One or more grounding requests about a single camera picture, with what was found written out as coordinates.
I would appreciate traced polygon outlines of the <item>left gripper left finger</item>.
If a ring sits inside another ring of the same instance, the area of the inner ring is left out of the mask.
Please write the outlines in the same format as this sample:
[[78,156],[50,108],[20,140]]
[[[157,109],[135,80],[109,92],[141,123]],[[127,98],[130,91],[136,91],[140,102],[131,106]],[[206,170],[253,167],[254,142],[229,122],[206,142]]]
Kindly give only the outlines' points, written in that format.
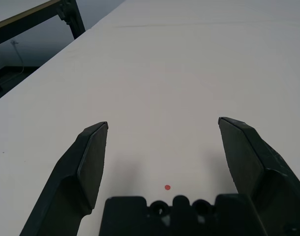
[[22,236],[75,236],[95,208],[105,160],[108,123],[85,128],[58,160]]

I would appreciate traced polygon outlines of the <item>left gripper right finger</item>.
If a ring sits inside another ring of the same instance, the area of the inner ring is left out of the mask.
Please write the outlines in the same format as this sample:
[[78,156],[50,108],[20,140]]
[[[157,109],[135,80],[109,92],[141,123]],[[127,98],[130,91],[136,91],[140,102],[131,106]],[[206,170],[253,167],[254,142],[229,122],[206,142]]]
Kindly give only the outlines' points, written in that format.
[[251,198],[267,235],[300,236],[300,181],[294,172],[245,122],[220,117],[218,125],[236,189]]

